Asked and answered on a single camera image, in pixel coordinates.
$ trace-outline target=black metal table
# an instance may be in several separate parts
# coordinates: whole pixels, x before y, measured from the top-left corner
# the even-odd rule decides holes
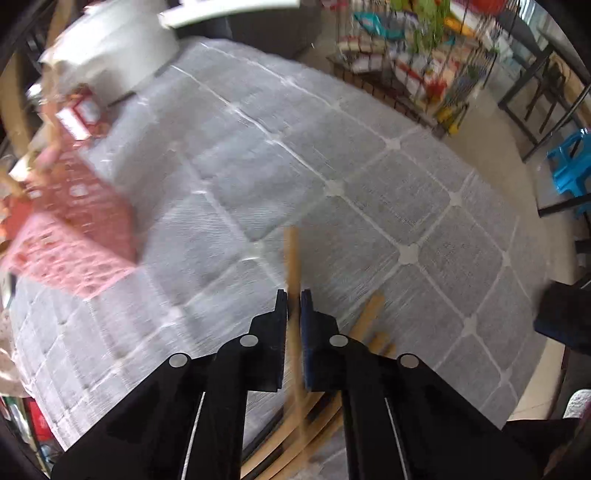
[[[525,23],[519,15],[515,15],[515,12],[505,8],[495,16],[495,19],[503,30],[511,35],[514,40],[517,40],[527,48],[534,57],[541,55],[542,49],[537,44],[534,33],[531,31],[530,26]]]
[[[575,113],[576,109],[579,105],[583,102],[584,98],[589,93],[589,88],[591,87],[591,74],[583,64],[583,62],[574,54],[574,52],[564,44],[558,38],[540,31],[540,35],[544,38],[548,44],[544,50],[542,50],[541,54],[537,56],[535,62],[528,68],[524,74],[521,76],[519,80],[515,82],[513,87],[509,89],[509,91],[505,94],[505,96],[499,101],[499,108],[504,110],[511,119],[523,130],[529,140],[534,144],[532,149],[529,150],[523,157],[523,162],[527,162],[531,156],[537,152],[544,144],[550,140],[550,138],[560,130],[565,124],[567,124],[570,120],[574,119],[573,114]],[[548,133],[541,140],[537,140],[533,134],[529,132],[525,124],[516,116],[516,114],[509,109],[509,101],[515,97],[515,95],[529,82],[538,72],[540,67],[546,63],[546,61],[550,58],[550,56],[556,53],[564,62],[568,65],[571,71],[579,78],[579,80],[583,83],[584,88],[577,99],[572,103],[570,106],[565,105],[563,102],[561,104],[566,110],[566,113],[560,118],[560,120],[553,126]]]

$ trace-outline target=pink basket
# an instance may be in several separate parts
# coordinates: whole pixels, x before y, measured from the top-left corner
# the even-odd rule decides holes
[[[131,207],[74,151],[56,166],[57,179],[11,199],[0,267],[91,299],[136,268]]]

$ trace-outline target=metal screw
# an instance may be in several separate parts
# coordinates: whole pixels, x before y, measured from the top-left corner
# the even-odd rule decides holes
[[[349,343],[349,339],[345,335],[333,335],[329,342],[332,346],[345,346]]]
[[[187,363],[187,355],[183,353],[175,353],[172,357],[168,359],[168,363],[173,368],[182,367]]]
[[[410,353],[407,353],[400,358],[400,365],[406,368],[417,368],[418,358]]]
[[[258,343],[258,338],[256,335],[245,335],[244,337],[240,338],[240,345],[242,346],[255,346]]]

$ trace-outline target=green plant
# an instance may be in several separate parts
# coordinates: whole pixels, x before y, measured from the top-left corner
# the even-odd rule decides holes
[[[408,0],[391,0],[394,10],[401,10],[409,5]],[[413,32],[413,53],[431,53],[443,40],[444,20],[450,15],[450,0],[415,0],[413,11],[419,20],[418,28]]]

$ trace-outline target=metal frame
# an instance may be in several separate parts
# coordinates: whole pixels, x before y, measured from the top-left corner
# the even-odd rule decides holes
[[[286,321],[280,290],[275,310],[216,354],[169,357],[66,451],[52,479],[238,480],[246,393],[281,387]],[[301,339],[307,388],[341,392],[350,480],[538,478],[534,461],[427,365],[341,335],[309,290]]]
[[[464,18],[461,21],[460,31],[464,27],[466,14],[470,7],[470,0],[467,0],[465,3],[466,8]],[[484,85],[488,82],[492,68],[498,58],[496,52],[491,53],[484,48],[482,44],[482,31],[491,22],[495,24],[495,31],[500,32],[501,27],[493,16],[482,15],[478,26],[475,28],[475,36],[473,38],[468,38],[461,34],[454,34],[453,36],[454,40],[443,62],[439,78],[443,74],[445,65],[450,61],[458,61],[460,68],[455,72],[454,80],[447,87],[444,98],[440,99],[437,103],[418,101],[419,92],[426,89],[425,78],[432,57],[429,57],[427,65],[423,68],[422,79],[419,80],[422,86],[417,88],[416,93],[411,94],[408,91],[408,82],[411,80],[411,77],[413,79],[415,78],[415,74],[411,75],[410,70],[407,69],[404,81],[396,78],[394,68],[391,65],[391,62],[395,61],[395,59],[390,59],[391,52],[394,50],[397,52],[396,56],[403,52],[410,52],[410,49],[407,48],[406,39],[386,39],[385,37],[370,33],[354,17],[354,14],[362,13],[381,14],[385,18],[385,22],[389,25],[393,19],[403,15],[404,17],[401,22],[402,29],[404,30],[409,21],[407,20],[409,13],[393,10],[389,0],[339,0],[332,9],[336,11],[336,53],[329,56],[328,59],[333,65],[333,74],[382,99],[385,103],[393,106],[396,110],[424,126],[447,131],[453,123],[449,121],[450,118],[457,119],[460,116],[463,117],[469,108],[468,98],[470,92],[480,80],[483,81]],[[447,27],[446,33],[451,33],[451,30]],[[362,54],[360,53],[360,57],[371,58],[372,56],[381,56],[380,70],[366,73],[353,72],[352,66],[355,61],[341,58],[342,55],[339,53],[339,45],[342,44],[346,44],[349,51],[355,51],[357,49],[359,52],[363,52]],[[457,56],[459,47],[463,48],[472,44],[474,46],[466,59],[460,61],[452,55],[455,52]],[[412,65],[414,59],[419,57],[421,56],[411,53],[408,61],[409,65]],[[466,76],[466,69],[471,66],[478,66],[484,69],[484,75],[475,79],[471,85],[465,81],[460,83],[458,80],[463,75]],[[438,120],[440,114],[444,114],[444,118],[442,117],[441,120]]]
[[[565,210],[578,207],[579,205],[583,205],[584,203],[588,202],[591,202],[591,193],[582,195],[580,197],[575,197],[573,199],[565,200],[563,202],[558,202],[547,207],[538,208],[538,216],[542,218],[548,215],[552,215],[553,213],[564,212]]]
[[[577,108],[580,106],[580,104],[583,102],[583,100],[585,99],[585,97],[587,96],[587,94],[589,93],[589,90],[591,89],[591,82],[585,82],[585,75],[583,75],[582,73],[579,73],[579,70],[584,70],[583,66],[577,67],[575,68],[575,65],[573,65],[572,62],[569,62],[569,60],[567,58],[564,58],[563,55],[566,54],[560,54],[559,52],[559,46],[554,46],[551,43],[551,39],[549,39],[548,37],[544,37],[548,40],[548,45],[546,46],[546,48],[542,51],[542,53],[536,58],[535,62],[531,65],[531,67],[529,67],[524,74],[515,82],[515,84],[509,89],[509,91],[507,91],[507,93],[503,96],[503,98],[499,101],[498,106],[501,110],[505,111],[510,117],[511,119],[517,124],[517,126],[520,128],[520,130],[527,136],[527,138],[529,139],[529,141],[533,144],[533,147],[525,154],[523,155],[523,157],[521,157],[521,160],[526,163],[542,146],[544,146],[546,143],[548,143],[548,141],[550,140],[550,138],[552,138],[552,136],[558,131],[560,130],[563,126],[565,126],[565,124],[567,124],[570,121],[574,121],[577,126],[579,128],[583,128],[583,125],[581,124],[581,122],[578,120],[578,118],[574,115],[574,113],[576,112]],[[509,108],[508,104],[509,102],[515,97],[515,95],[532,79],[534,78],[534,76],[536,78],[538,78],[538,71],[542,66],[547,65],[550,56],[556,52],[557,54],[560,54],[559,56],[569,65],[569,68],[572,69],[572,71],[575,72],[575,74],[577,76],[579,76],[581,82],[583,82],[583,84],[586,83],[585,88],[582,90],[582,92],[578,95],[577,99],[574,101],[574,103],[572,103],[572,105],[569,105],[562,97],[558,97],[558,101],[560,103],[560,105],[564,108],[565,113],[564,115],[560,118],[560,120],[542,137],[541,140],[538,140],[531,132],[530,130],[527,128],[527,126],[521,121],[521,119],[519,119],[514,113],[513,111],[511,111],[511,109]]]

